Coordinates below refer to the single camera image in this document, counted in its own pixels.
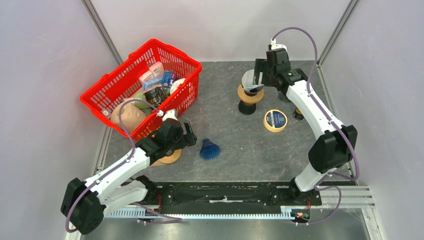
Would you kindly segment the white paper coffee filter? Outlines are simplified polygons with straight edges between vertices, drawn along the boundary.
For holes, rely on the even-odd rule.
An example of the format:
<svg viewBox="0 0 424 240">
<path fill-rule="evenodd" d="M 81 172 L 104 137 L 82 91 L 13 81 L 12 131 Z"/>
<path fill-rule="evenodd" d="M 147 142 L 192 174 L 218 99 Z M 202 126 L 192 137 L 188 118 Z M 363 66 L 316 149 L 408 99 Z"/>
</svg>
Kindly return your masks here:
<svg viewBox="0 0 424 240">
<path fill-rule="evenodd" d="M 253 86 L 253 76 L 254 76 L 254 69 L 250 69 L 246 71 L 241 78 L 241 84 L 246 87 Z"/>
</svg>

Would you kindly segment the wooden dripper ring holder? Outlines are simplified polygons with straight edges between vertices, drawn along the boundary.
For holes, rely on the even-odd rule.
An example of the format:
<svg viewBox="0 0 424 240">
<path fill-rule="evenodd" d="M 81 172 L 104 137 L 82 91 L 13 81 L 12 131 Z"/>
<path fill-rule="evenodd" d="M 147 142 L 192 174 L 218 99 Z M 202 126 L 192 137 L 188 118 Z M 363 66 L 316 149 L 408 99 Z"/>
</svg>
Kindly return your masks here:
<svg viewBox="0 0 424 240">
<path fill-rule="evenodd" d="M 265 91 L 261 89 L 259 92 L 256 92 L 255 95 L 249 95 L 244 91 L 242 85 L 240 84 L 237 88 L 237 94 L 243 103 L 247 105 L 254 105 L 263 99 Z"/>
</svg>

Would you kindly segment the blue glass dripper cone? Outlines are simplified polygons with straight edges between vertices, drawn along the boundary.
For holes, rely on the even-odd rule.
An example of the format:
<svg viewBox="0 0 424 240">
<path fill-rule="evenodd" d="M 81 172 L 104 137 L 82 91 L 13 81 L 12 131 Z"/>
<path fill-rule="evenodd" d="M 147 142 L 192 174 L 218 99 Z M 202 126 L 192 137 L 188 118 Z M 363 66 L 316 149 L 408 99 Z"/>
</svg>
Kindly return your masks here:
<svg viewBox="0 0 424 240">
<path fill-rule="evenodd" d="M 263 85 L 253 85 L 253 86 L 244 86 L 241 85 L 244 93 L 247 96 L 255 96 L 257 93 L 259 93 L 263 89 Z"/>
</svg>

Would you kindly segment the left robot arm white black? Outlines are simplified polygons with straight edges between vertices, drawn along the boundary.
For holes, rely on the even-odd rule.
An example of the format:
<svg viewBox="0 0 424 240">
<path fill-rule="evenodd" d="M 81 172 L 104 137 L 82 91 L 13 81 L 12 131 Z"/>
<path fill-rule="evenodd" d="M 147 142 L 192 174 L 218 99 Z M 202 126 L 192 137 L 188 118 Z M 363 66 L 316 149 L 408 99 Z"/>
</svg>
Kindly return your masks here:
<svg viewBox="0 0 424 240">
<path fill-rule="evenodd" d="M 65 229 L 69 233 L 89 234 L 104 217 L 119 208 L 142 201 L 152 204 L 157 191 L 141 181 L 127 187 L 121 185 L 134 174 L 152 166 L 169 151 L 195 145 L 195 136 L 189 121 L 180 123 L 168 118 L 157 130 L 134 143 L 133 148 L 114 164 L 85 180 L 74 178 L 66 187 L 60 207 L 66 217 Z"/>
</svg>

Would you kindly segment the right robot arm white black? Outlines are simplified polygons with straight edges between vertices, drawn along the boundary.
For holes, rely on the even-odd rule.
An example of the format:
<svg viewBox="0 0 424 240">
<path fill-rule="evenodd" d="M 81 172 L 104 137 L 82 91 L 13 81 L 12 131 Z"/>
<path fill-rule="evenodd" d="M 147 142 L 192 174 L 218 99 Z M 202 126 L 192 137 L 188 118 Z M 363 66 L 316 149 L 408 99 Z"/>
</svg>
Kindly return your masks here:
<svg viewBox="0 0 424 240">
<path fill-rule="evenodd" d="M 345 125 L 323 104 L 309 78 L 300 68 L 292 68 L 286 48 L 269 46 L 266 58 L 255 60 L 253 82 L 274 87 L 300 110 L 311 127 L 316 141 L 308 152 L 309 164 L 296 176 L 288 191 L 289 200 L 300 205 L 309 198 L 324 177 L 339 167 L 356 161 L 358 131 Z"/>
</svg>

